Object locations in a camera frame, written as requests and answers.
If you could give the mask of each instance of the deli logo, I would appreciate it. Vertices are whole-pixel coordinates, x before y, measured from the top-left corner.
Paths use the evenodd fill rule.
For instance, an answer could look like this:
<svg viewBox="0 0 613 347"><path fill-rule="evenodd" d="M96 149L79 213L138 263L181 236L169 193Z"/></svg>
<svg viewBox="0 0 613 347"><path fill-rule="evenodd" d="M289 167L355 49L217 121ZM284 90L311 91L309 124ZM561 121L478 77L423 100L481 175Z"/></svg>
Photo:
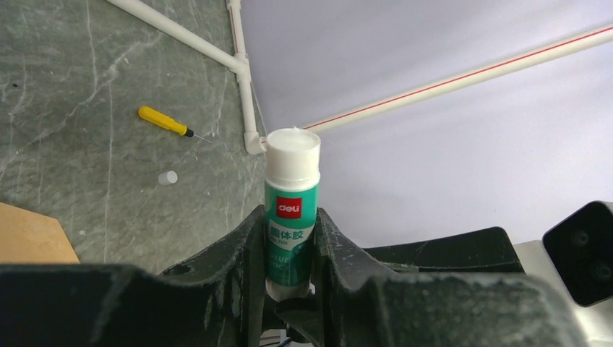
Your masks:
<svg viewBox="0 0 613 347"><path fill-rule="evenodd" d="M302 198L277 196L277 217L300 219L302 217Z"/></svg>

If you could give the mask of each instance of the marble surface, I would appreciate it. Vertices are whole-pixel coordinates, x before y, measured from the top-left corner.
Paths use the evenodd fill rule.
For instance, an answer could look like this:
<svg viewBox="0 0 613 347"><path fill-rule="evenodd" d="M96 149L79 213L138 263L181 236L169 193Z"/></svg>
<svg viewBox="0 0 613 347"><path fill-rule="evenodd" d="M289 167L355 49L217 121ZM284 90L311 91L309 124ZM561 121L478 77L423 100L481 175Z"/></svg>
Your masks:
<svg viewBox="0 0 613 347"><path fill-rule="evenodd" d="M232 52L224 0L145 2ZM57 218L82 262L156 273L261 203L225 67L103 0L0 4L0 201ZM142 105L212 143L140 120ZM161 186L167 170L179 181Z"/></svg>

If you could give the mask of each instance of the white glue stick cap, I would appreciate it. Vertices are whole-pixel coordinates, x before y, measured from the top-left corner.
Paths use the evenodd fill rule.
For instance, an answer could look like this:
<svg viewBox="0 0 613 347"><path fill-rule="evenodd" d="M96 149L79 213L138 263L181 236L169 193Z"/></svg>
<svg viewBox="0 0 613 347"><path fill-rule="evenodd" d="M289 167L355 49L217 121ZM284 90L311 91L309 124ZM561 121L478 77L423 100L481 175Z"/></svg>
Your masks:
<svg viewBox="0 0 613 347"><path fill-rule="evenodd" d="M160 176L158 176L158 182L160 182L160 184L163 186L168 186L169 184L176 183L176 180L176 172L172 170L160 173Z"/></svg>
<svg viewBox="0 0 613 347"><path fill-rule="evenodd" d="M320 137L307 130L279 129L266 137L266 180L301 191L320 180Z"/></svg>

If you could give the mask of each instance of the screwdriver handle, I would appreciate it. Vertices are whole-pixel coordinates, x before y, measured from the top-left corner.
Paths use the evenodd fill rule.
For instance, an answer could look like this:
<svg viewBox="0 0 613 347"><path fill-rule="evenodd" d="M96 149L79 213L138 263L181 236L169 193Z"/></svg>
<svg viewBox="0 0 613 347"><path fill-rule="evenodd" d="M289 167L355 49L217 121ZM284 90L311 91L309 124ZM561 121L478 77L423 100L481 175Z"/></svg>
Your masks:
<svg viewBox="0 0 613 347"><path fill-rule="evenodd" d="M153 123L157 125L158 127L168 129L181 136L186 135L188 131L187 125L183 125L175 121L171 117L163 113L157 112L156 110L148 106L142 106L141 108L139 108L138 116L144 119L145 121L149 121L150 123Z"/></svg>

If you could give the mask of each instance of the yellow screwdriver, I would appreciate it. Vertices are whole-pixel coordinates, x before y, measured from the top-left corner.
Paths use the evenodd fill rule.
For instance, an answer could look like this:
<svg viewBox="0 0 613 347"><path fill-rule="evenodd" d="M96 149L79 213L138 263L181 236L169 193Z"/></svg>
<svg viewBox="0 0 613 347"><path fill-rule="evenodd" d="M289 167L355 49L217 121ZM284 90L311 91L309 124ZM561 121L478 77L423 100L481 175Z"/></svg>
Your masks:
<svg viewBox="0 0 613 347"><path fill-rule="evenodd" d="M162 127L164 129L175 132L181 136L185 137L197 137L201 140L209 142L209 140L204 137L198 136L194 134L194 131L187 127L187 125L181 124L171 117L154 110L149 106L143 106L138 109L138 116L145 121L149 121L150 123L154 123L158 127Z"/></svg>

